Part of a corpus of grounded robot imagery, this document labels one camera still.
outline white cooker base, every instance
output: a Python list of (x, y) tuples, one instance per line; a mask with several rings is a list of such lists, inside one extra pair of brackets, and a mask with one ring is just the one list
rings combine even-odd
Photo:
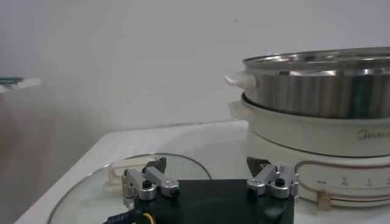
[(338, 206), (368, 207), (390, 203), (390, 156), (346, 158), (289, 149), (248, 131), (247, 155), (271, 163), (297, 164), (299, 195), (317, 201), (318, 192)]

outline white pot handle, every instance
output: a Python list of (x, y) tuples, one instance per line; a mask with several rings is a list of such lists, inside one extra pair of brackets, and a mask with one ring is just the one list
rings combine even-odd
[(249, 121), (252, 117), (255, 116), (255, 112), (249, 107), (245, 106), (241, 100), (229, 103), (228, 107), (230, 114), (234, 118)]
[(237, 86), (241, 89), (255, 89), (256, 78), (254, 75), (248, 74), (244, 71), (236, 72), (233, 75), (226, 75), (225, 81), (230, 86)]

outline white countertop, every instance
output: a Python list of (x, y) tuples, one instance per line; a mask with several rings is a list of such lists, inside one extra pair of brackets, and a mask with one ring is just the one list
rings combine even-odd
[[(176, 153), (200, 162), (212, 178), (244, 178), (249, 175), (243, 147), (244, 121), (121, 131), (101, 138), (61, 179), (16, 222), (46, 223), (53, 207), (73, 185), (89, 173), (117, 160), (156, 152)], [(314, 203), (300, 200), (297, 223), (388, 223), (390, 207), (341, 209), (319, 212)]]

